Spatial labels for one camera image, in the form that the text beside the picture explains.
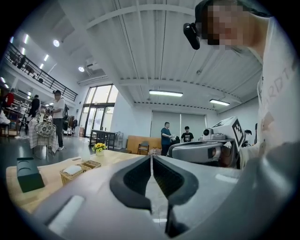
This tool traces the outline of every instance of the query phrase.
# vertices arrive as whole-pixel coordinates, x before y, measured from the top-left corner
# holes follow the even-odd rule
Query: white shirt
[[[300,140],[300,69],[297,53],[274,17],[269,19],[263,54],[257,144],[240,149],[240,167],[286,142]]]
[[[53,105],[53,110],[61,108],[60,112],[53,113],[53,118],[62,118],[62,114],[65,110],[65,99],[61,98],[59,101],[55,101]]]

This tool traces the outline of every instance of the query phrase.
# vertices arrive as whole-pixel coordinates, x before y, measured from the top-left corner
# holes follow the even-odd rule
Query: teal shirt
[[[169,129],[166,129],[165,127],[161,130],[161,145],[170,145],[170,138],[168,137],[164,137],[163,136],[163,133],[164,134],[167,134],[167,135],[171,135],[170,133],[170,130]]]

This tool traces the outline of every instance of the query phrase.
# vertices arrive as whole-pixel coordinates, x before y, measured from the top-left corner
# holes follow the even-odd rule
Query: white ceiling
[[[203,41],[195,51],[183,35],[195,20],[199,0],[54,0],[33,13],[22,29],[75,81],[107,75],[131,104],[173,111],[222,112],[256,94],[262,72],[248,50],[236,54]],[[56,48],[54,39],[61,41]],[[98,70],[81,73],[91,62]],[[183,92],[183,97],[150,96],[149,90]]]

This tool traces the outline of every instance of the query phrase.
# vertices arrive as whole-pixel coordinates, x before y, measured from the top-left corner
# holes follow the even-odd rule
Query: railing
[[[53,77],[41,70],[37,65],[30,61],[26,55],[22,55],[21,52],[11,43],[9,43],[8,49],[5,53],[5,58],[39,83],[53,91],[59,90],[63,97],[75,101],[76,96],[78,95],[77,93],[73,92],[71,89],[67,88],[65,85],[56,81]]]

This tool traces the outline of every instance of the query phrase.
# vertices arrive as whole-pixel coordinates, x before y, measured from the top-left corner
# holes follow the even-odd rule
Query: pants
[[[162,156],[167,156],[168,150],[169,150],[170,145],[161,145],[161,155]]]
[[[56,126],[56,135],[58,138],[58,145],[61,148],[61,147],[63,147],[63,142],[62,142],[63,119],[62,118],[53,118],[53,124]]]

